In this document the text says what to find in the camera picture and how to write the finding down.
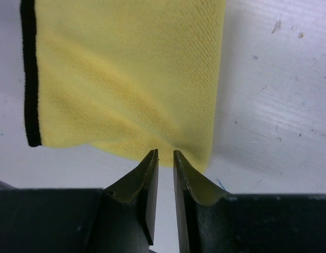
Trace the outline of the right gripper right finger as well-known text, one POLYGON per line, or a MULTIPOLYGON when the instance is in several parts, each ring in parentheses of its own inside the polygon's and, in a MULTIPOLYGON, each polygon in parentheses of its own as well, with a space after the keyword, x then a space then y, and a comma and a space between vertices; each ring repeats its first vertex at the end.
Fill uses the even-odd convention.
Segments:
POLYGON ((197 171, 175 150, 174 190, 180 252, 230 252, 221 199, 229 193, 197 171))

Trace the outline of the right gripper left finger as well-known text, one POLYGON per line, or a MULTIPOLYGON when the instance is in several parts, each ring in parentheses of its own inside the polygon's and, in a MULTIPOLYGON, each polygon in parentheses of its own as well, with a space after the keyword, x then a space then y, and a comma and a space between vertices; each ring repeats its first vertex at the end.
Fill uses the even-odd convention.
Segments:
POLYGON ((154 244, 158 150, 103 190, 95 220, 96 252, 149 252, 154 244))

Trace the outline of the yellow and black towel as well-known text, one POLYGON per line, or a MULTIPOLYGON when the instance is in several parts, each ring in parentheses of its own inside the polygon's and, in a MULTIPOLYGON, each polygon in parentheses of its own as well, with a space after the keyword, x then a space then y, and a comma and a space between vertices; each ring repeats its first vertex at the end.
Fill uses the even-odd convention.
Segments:
POLYGON ((209 164, 225 1, 21 1, 31 147, 209 164))

